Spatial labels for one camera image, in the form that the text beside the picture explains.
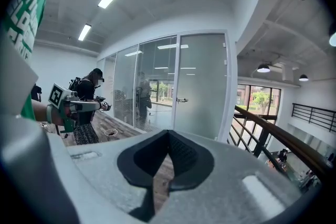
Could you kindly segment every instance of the black cap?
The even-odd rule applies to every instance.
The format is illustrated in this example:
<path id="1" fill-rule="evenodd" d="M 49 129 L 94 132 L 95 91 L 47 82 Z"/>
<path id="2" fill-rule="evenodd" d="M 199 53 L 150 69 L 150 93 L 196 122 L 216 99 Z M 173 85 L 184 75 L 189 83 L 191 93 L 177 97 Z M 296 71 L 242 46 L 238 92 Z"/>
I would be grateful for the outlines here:
<path id="1" fill-rule="evenodd" d="M 98 75 L 103 76 L 103 72 L 102 72 L 99 68 L 95 68 L 93 71 L 94 71 L 95 73 L 97 73 Z"/>

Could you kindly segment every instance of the green t-shirt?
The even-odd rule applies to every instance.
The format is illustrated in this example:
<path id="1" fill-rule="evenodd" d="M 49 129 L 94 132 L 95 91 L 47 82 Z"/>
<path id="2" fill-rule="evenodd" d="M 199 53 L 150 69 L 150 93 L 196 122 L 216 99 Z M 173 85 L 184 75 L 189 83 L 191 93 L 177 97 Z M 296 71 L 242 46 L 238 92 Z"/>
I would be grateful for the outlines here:
<path id="1" fill-rule="evenodd" d="M 11 0 L 1 27 L 18 53 L 30 64 L 37 28 L 42 20 L 46 0 Z M 21 115 L 34 120 L 29 94 Z"/>

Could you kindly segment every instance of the patterned skirt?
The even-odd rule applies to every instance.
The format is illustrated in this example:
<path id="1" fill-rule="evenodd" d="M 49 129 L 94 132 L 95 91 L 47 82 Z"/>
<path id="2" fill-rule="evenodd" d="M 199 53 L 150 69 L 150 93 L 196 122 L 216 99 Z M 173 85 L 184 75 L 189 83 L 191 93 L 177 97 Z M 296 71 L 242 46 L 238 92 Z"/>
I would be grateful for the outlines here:
<path id="1" fill-rule="evenodd" d="M 76 127 L 76 129 L 73 131 L 73 135 L 75 136 L 77 145 L 99 143 L 99 139 L 91 123 Z"/>

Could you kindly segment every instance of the metal railing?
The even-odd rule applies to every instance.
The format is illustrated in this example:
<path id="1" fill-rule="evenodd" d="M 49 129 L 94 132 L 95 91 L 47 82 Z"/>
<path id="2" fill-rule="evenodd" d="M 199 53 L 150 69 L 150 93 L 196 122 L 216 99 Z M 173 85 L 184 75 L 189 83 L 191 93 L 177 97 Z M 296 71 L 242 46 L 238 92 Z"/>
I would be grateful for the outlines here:
<path id="1" fill-rule="evenodd" d="M 336 132 L 336 111 L 315 108 L 309 105 L 293 103 L 292 117 L 308 121 L 328 129 L 329 132 Z"/>
<path id="2" fill-rule="evenodd" d="M 245 127 L 235 116 L 234 120 L 238 122 L 238 124 L 244 129 L 244 131 L 256 142 L 256 146 L 252 151 L 246 141 L 241 136 L 240 132 L 232 124 L 232 129 L 238 135 L 239 141 L 245 147 L 245 150 L 252 153 L 254 156 L 258 157 L 261 152 L 263 152 L 269 161 L 273 164 L 274 168 L 287 176 L 284 168 L 276 158 L 272 155 L 270 151 L 268 151 L 265 147 L 266 140 L 269 135 L 274 136 L 280 143 L 282 143 L 285 147 L 290 149 L 301 161 L 303 161 L 320 179 L 321 182 L 325 181 L 327 176 L 332 170 L 332 165 L 328 162 L 321 154 L 317 151 L 312 149 L 310 146 L 305 144 L 303 141 L 299 140 L 295 136 L 291 135 L 290 133 L 286 132 L 285 130 L 281 129 L 280 127 L 266 121 L 265 119 L 261 118 L 258 115 L 254 115 L 238 106 L 235 106 L 236 111 L 244 115 L 248 120 L 255 122 L 261 128 L 260 137 L 257 138 L 253 135 L 253 133 Z M 237 146 L 237 142 L 235 141 L 232 133 L 229 133 L 230 138 L 235 146 Z"/>

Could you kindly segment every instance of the door handle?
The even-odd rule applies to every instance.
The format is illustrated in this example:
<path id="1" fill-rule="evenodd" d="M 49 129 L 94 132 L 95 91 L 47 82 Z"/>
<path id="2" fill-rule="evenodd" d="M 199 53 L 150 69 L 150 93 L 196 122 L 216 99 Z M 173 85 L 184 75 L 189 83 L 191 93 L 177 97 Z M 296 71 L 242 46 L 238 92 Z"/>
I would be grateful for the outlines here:
<path id="1" fill-rule="evenodd" d="M 176 98 L 176 101 L 178 102 L 178 103 L 185 103 L 185 102 L 188 102 L 188 99 L 186 99 L 186 98 Z"/>

